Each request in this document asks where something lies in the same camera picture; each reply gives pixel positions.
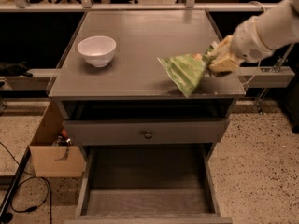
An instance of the white robotic arm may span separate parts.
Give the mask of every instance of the white robotic arm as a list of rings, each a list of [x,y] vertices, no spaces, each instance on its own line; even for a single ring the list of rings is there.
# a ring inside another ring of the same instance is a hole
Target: white robotic arm
[[[235,70],[241,63],[257,63],[275,50],[299,42],[299,0],[282,0],[260,16],[252,16],[235,29],[216,49],[215,72]]]

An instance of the drawer front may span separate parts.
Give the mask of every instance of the drawer front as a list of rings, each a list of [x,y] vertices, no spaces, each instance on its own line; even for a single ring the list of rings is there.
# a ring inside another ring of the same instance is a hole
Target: drawer front
[[[216,143],[228,124],[228,119],[133,123],[68,120],[63,123],[74,144],[83,146]]]

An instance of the white bowl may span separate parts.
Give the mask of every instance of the white bowl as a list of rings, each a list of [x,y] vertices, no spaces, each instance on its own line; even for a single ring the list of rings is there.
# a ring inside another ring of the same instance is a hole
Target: white bowl
[[[115,54],[116,42],[107,36],[92,36],[78,44],[78,52],[86,63],[103,67],[111,62]]]

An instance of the drawer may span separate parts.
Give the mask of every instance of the drawer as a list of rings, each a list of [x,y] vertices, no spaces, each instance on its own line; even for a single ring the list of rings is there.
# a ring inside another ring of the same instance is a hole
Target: drawer
[[[66,120],[63,126],[74,144],[93,146],[217,143],[228,124],[228,119],[134,122]]]
[[[92,148],[65,224],[232,223],[220,215],[200,145]]]

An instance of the terrazzo floor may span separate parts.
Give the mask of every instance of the terrazzo floor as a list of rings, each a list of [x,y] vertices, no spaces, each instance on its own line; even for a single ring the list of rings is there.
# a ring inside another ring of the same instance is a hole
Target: terrazzo floor
[[[8,102],[0,117],[0,141],[19,161],[35,133],[48,102]],[[238,103],[231,123],[209,160],[221,215],[234,224],[299,223],[299,135],[293,134],[287,116],[275,102],[263,105],[264,114],[252,105]],[[17,165],[0,147],[0,174]],[[33,172],[29,160],[27,172]],[[49,178],[52,189],[52,223],[63,224],[75,215],[80,178]],[[0,200],[5,187],[0,188]],[[45,184],[33,179],[23,186],[14,206],[25,209],[42,201]],[[27,214],[13,213],[12,224],[50,223],[50,201]]]

